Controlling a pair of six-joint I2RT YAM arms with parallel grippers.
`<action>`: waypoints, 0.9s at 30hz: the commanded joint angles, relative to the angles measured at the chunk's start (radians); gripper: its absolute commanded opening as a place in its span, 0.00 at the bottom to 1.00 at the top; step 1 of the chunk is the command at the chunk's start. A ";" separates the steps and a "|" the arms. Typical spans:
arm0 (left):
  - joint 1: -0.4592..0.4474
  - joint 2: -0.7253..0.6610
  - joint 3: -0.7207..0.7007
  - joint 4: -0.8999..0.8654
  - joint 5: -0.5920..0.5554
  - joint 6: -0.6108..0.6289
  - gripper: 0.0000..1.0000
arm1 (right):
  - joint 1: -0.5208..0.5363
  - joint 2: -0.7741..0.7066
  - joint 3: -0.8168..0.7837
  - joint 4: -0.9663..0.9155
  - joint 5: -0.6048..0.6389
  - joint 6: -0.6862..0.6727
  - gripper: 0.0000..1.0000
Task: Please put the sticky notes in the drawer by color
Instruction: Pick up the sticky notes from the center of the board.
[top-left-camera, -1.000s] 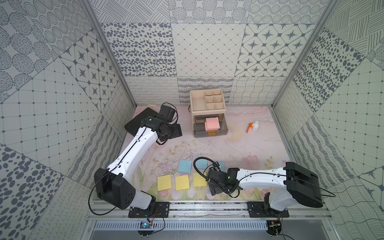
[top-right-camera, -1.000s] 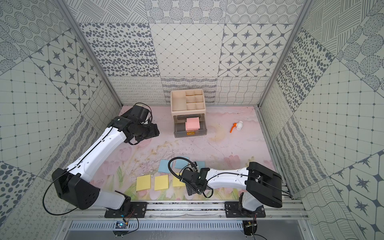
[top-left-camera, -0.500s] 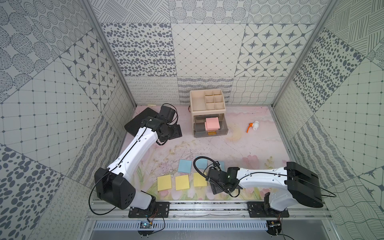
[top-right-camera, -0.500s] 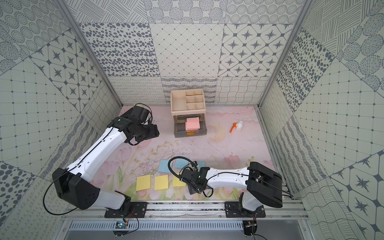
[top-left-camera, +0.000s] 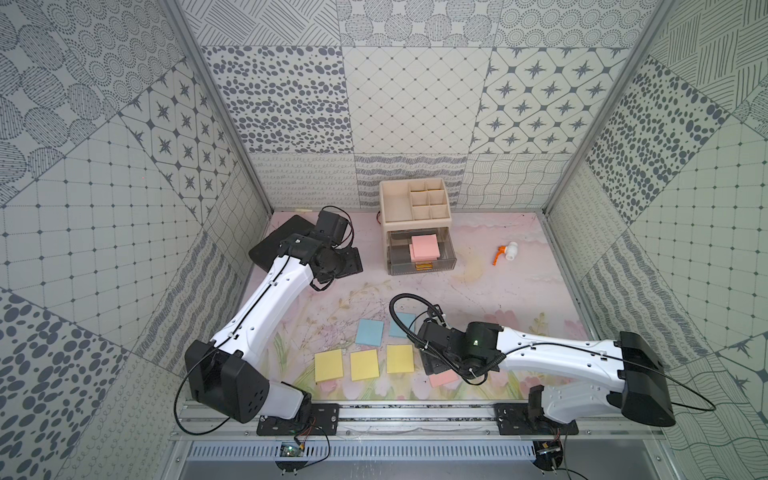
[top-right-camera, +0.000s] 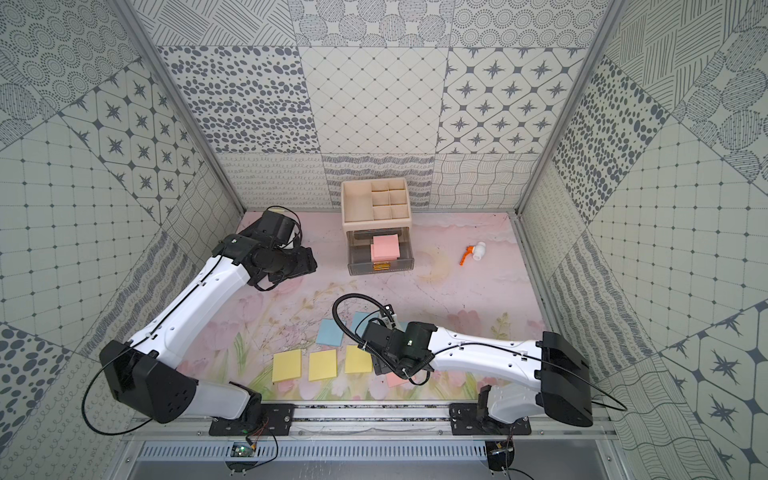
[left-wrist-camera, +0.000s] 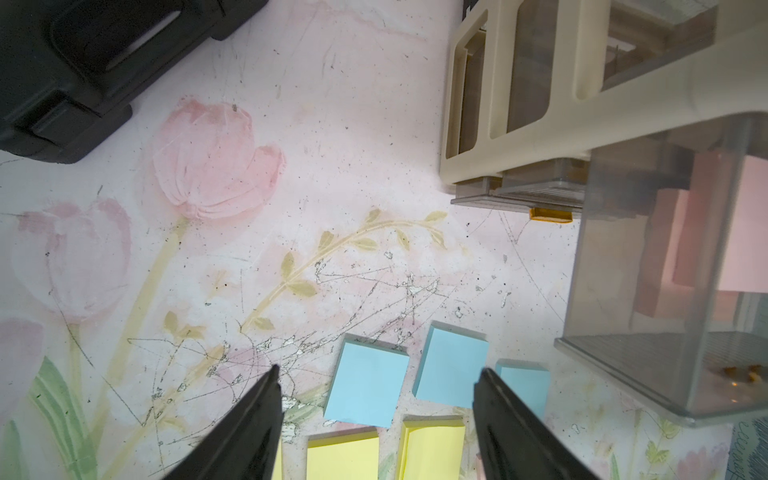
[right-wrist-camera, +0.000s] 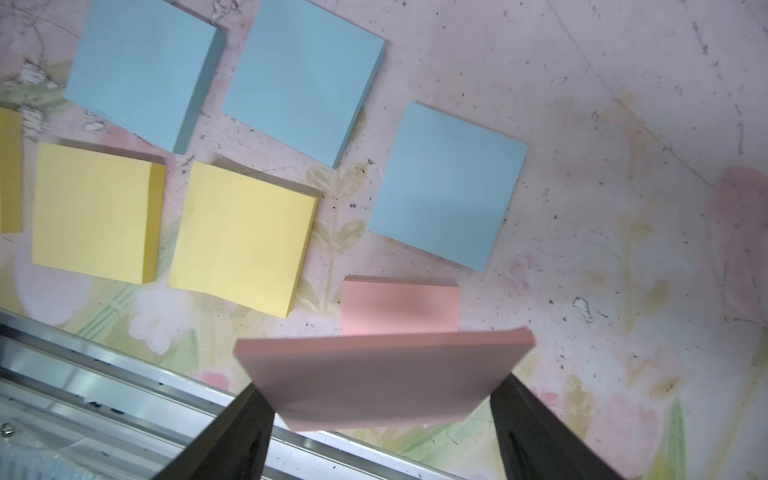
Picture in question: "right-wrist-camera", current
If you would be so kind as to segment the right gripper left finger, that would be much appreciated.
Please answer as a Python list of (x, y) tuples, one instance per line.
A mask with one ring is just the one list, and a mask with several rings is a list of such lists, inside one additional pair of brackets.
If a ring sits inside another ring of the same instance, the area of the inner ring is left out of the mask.
[(274, 417), (250, 384), (155, 479), (259, 479)]

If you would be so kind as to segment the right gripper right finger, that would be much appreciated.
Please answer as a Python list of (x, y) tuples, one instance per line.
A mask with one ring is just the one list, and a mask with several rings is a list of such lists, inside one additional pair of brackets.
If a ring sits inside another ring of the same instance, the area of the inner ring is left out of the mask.
[(621, 479), (514, 375), (490, 407), (508, 479)]

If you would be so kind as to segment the pink sticky pad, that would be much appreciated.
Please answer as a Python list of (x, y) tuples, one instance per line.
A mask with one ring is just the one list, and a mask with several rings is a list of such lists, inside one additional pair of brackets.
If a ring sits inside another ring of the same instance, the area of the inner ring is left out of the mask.
[(466, 419), (535, 346), (507, 331), (240, 339), (234, 355), (295, 432)]
[(460, 287), (454, 281), (349, 276), (341, 288), (344, 336), (451, 333), (459, 329)]

